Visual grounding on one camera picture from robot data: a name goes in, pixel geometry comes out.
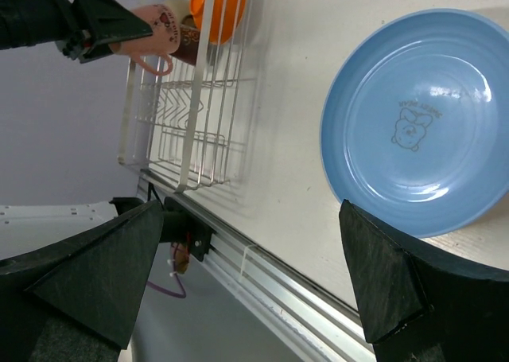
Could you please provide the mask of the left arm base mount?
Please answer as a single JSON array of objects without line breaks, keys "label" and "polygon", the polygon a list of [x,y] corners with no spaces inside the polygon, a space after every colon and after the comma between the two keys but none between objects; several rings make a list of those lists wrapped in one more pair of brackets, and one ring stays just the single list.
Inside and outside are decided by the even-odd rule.
[{"label": "left arm base mount", "polygon": [[212,229],[174,200],[115,198],[113,205],[117,216],[104,223],[101,241],[110,264],[133,271],[147,269],[160,244],[177,248],[176,264],[191,255],[201,262],[208,253]]}]

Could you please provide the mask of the blue plate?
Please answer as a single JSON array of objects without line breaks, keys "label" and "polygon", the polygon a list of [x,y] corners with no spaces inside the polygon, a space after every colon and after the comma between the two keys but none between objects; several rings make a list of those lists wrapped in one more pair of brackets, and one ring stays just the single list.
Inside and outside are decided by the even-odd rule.
[{"label": "blue plate", "polygon": [[332,82],[320,148],[337,200],[417,238],[469,225],[508,190],[508,32],[456,9],[384,25]]}]

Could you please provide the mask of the brown mug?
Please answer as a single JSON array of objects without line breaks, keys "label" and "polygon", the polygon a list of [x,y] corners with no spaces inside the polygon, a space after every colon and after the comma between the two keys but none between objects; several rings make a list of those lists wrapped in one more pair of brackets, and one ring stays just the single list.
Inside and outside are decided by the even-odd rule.
[{"label": "brown mug", "polygon": [[200,44],[200,31],[196,28],[180,25],[181,42],[172,57],[192,66],[196,65]]}]

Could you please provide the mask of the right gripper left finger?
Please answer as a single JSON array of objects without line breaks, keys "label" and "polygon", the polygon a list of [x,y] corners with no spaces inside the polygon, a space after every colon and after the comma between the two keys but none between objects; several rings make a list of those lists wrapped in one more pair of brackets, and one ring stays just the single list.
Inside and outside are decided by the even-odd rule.
[{"label": "right gripper left finger", "polygon": [[127,348],[161,230],[141,204],[98,227],[1,261],[3,361],[116,361]]}]

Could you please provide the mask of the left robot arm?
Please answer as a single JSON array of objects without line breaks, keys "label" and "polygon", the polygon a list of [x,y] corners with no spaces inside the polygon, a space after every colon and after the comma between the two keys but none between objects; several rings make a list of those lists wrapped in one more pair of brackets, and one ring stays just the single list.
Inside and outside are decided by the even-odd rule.
[{"label": "left robot arm", "polygon": [[153,34],[115,0],[1,0],[1,49],[53,42],[71,60],[113,54],[110,45]]}]

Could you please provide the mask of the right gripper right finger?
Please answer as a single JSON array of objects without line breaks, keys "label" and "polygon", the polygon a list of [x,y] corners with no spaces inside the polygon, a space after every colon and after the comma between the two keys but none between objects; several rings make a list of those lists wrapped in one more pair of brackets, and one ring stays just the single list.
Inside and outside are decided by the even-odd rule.
[{"label": "right gripper right finger", "polygon": [[344,200],[344,257],[378,361],[506,361],[508,273],[401,232]]}]

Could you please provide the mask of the pink mug white inside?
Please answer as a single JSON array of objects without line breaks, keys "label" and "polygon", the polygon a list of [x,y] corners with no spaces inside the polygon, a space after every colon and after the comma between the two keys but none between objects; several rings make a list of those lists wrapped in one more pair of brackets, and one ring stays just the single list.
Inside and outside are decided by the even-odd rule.
[{"label": "pink mug white inside", "polygon": [[[177,17],[164,4],[140,6],[131,12],[150,26],[152,35],[109,44],[110,50],[116,55],[128,56],[155,76],[169,75],[173,70],[170,54],[176,52],[181,43],[181,29]],[[164,60],[166,67],[157,70],[142,59],[144,56],[158,56]]]}]

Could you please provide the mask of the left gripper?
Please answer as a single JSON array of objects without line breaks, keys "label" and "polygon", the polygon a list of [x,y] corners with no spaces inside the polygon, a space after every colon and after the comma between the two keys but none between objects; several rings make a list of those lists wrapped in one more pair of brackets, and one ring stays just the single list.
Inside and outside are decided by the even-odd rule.
[{"label": "left gripper", "polygon": [[150,25],[116,0],[50,0],[46,10],[57,49],[70,60],[93,61],[92,46],[149,37]]}]

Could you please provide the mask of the orange bowl white inside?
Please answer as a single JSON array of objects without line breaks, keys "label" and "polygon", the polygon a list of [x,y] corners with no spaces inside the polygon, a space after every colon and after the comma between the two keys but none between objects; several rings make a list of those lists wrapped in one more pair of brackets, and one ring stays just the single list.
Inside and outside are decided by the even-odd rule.
[{"label": "orange bowl white inside", "polygon": [[[242,21],[247,0],[214,0],[209,41],[212,44],[225,44]],[[205,17],[205,0],[190,0],[189,8],[193,21],[199,31]]]}]

